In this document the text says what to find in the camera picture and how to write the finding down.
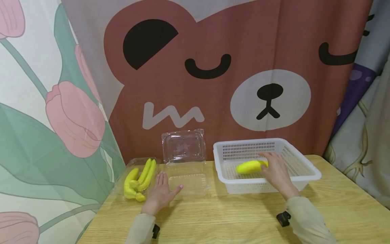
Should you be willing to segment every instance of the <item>plastic clamshell lid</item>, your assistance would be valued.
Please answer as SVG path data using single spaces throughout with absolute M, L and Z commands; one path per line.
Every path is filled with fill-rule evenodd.
M 164 133 L 161 138 L 166 164 L 204 161 L 206 159 L 203 129 Z

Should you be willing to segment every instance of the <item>black wrist strap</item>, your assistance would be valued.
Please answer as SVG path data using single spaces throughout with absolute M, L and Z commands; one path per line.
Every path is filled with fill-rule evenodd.
M 154 224 L 154 227 L 153 227 L 153 239 L 157 239 L 157 235 L 158 233 L 160 232 L 160 227 L 158 227 L 158 225 Z
M 276 215 L 276 219 L 282 227 L 286 227 L 290 225 L 289 219 L 291 219 L 291 215 L 287 211 L 284 211 L 283 213 Z

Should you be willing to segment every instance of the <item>cartoon bear face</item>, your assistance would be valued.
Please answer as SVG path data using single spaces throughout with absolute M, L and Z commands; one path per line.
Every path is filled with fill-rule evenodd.
M 368 10 L 353 0 L 256 0 L 196 22 L 167 0 L 122 9 L 104 48 L 124 84 L 110 124 L 125 162 L 161 157 L 162 133 L 196 128 L 208 159 L 217 141 L 264 137 L 321 154 Z

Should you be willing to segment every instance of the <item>bear nose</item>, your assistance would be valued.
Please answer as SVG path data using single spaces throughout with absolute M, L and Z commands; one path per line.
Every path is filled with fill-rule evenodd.
M 257 91 L 257 96 L 261 100 L 270 101 L 280 97 L 283 93 L 283 87 L 279 84 L 271 83 L 260 87 Z

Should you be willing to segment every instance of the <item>banana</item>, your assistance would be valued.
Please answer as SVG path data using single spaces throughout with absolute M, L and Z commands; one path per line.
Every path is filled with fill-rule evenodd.
M 138 180 L 130 180 L 128 186 L 132 189 L 136 189 L 139 186 Z
M 255 172 L 261 171 L 260 165 L 265 165 L 268 168 L 268 162 L 253 160 L 253 161 L 245 162 L 245 163 L 237 166 L 236 172 L 239 174 L 255 173 Z
M 150 169 L 150 165 L 151 165 L 151 164 L 152 164 L 152 159 L 148 159 L 148 160 L 146 161 L 144 170 L 142 171 L 142 173 L 141 173 L 141 175 L 140 175 L 140 177 L 139 177 L 139 179 L 138 179 L 138 182 L 139 182 L 140 184 L 145 180 L 145 178 L 146 178 L 146 176 L 147 176 L 147 174 L 148 174 L 148 172 L 149 172 L 149 169 Z
M 156 170 L 156 165 L 157 165 L 156 160 L 153 159 L 151 162 L 151 165 L 150 165 L 149 172 L 148 172 L 145 180 L 142 183 L 140 183 L 140 185 L 137 188 L 138 192 L 142 192 L 148 188 L 148 186 L 149 186 L 149 184 L 152 181 L 152 178 L 154 176 L 154 171 Z
M 135 199 L 137 201 L 146 201 L 146 197 L 144 195 L 142 195 L 142 193 L 140 193 L 140 192 L 137 192 L 137 194 L 135 195 Z
M 124 197 L 126 197 L 127 199 L 134 199 L 137 195 L 135 190 L 130 187 L 125 188 L 123 190 L 123 193 L 124 193 Z
M 130 181 L 136 180 L 138 177 L 139 168 L 134 168 L 130 171 L 130 173 L 127 175 L 126 179 L 124 180 L 124 185 L 128 185 Z

